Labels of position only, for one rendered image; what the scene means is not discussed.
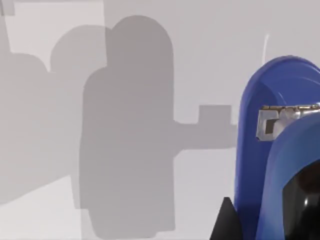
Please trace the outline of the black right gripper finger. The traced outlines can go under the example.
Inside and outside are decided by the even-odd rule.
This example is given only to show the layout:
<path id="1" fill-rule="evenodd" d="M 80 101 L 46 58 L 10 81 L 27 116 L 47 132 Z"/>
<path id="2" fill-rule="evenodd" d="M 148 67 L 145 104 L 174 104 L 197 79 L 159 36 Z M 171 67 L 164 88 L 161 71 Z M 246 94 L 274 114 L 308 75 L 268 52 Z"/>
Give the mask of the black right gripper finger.
<path id="1" fill-rule="evenodd" d="M 239 240 L 239 217 L 229 197 L 224 197 L 209 240 Z"/>

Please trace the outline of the blue stapler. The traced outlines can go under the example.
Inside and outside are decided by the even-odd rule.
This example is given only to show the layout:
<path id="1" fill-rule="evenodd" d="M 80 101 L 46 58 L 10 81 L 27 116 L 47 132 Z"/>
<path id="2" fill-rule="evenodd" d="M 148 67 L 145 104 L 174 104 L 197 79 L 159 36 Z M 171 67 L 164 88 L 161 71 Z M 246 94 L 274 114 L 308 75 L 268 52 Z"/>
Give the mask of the blue stapler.
<path id="1" fill-rule="evenodd" d="M 267 159 L 273 144 L 256 137 L 259 109 L 317 102 L 320 102 L 320 68 L 304 58 L 276 57 L 249 79 L 239 109 L 234 194 L 243 240 L 256 237 Z"/>

